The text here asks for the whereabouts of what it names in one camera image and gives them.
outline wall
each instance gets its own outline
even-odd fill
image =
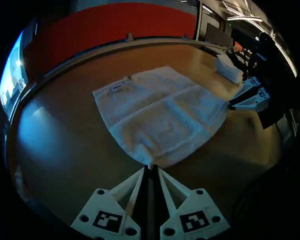
[[[138,2],[138,3],[149,3],[149,4],[157,4],[161,6],[166,6],[169,8],[174,8],[181,10],[183,12],[187,12],[192,15],[197,15],[197,9],[191,7],[187,3],[179,2],[178,0],[76,0],[73,3],[72,11],[79,12],[85,10],[87,8],[101,6],[105,4],[112,4],[112,3],[131,3],[131,2]]]
[[[24,49],[29,82],[82,51],[149,36],[192,38],[196,16],[177,9],[145,3],[117,3],[76,12],[43,29]]]
[[[206,36],[208,23],[215,26],[216,28],[219,28],[219,25],[220,25],[220,23],[217,20],[213,19],[212,17],[210,17],[209,15],[207,15],[205,13],[202,13],[200,33],[199,33],[199,36],[201,38],[204,38]]]

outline screw hole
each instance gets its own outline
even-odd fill
[[[166,228],[163,233],[166,235],[166,236],[172,236],[176,233],[176,231],[173,229],[173,228]]]
[[[99,194],[99,195],[104,194],[104,190],[98,190],[98,194]]]
[[[128,236],[134,236],[137,234],[137,230],[134,228],[127,228],[125,232]]]
[[[80,217],[80,220],[83,221],[83,222],[87,222],[87,221],[89,221],[89,218],[86,215],[82,215]]]
[[[221,220],[221,217],[219,217],[219,216],[214,216],[214,217],[212,218],[212,221],[213,221],[213,222],[220,222],[220,220]]]

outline table surface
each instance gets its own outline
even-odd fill
[[[187,45],[137,48],[97,58],[52,80],[24,107],[9,162],[22,167],[32,195],[71,224],[94,190],[111,189],[142,164],[108,132],[92,91],[137,72],[170,66],[229,100],[240,88],[218,74],[216,58]],[[231,111],[201,148],[166,172],[191,189],[205,188],[226,218],[238,194],[280,157],[275,127]]]

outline ceiling light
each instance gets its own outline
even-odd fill
[[[262,19],[259,17],[254,17],[254,16],[235,16],[235,17],[230,17],[227,18],[228,21],[233,21],[233,20],[251,20],[251,21],[256,21],[256,22],[262,22]]]
[[[223,5],[224,5],[226,8],[228,7],[224,1],[221,1],[221,2],[223,3]]]
[[[21,66],[22,65],[22,62],[20,60],[16,61],[16,65],[17,66]]]
[[[229,7],[226,7],[226,8],[227,8],[227,10],[237,14],[238,16],[244,16],[241,12],[238,12],[237,10],[234,10],[233,8],[229,8]]]
[[[209,13],[213,13],[213,12],[211,11],[211,9],[210,9],[210,8],[208,8],[207,6],[205,6],[205,5],[202,5],[202,7],[203,7],[205,10],[207,10]]]
[[[294,77],[296,78],[297,77],[297,70],[295,68],[295,66],[293,65],[291,59],[288,57],[288,55],[286,54],[286,52],[282,49],[282,47],[276,42],[276,40],[274,40],[274,43],[276,45],[276,47],[279,49],[279,51],[282,53],[282,55],[284,56],[284,58],[286,59],[286,61],[288,62],[293,74],[294,74]]]

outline towel stack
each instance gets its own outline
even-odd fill
[[[227,55],[217,55],[216,68],[221,75],[231,82],[236,84],[242,82],[243,72],[233,65],[231,59]]]

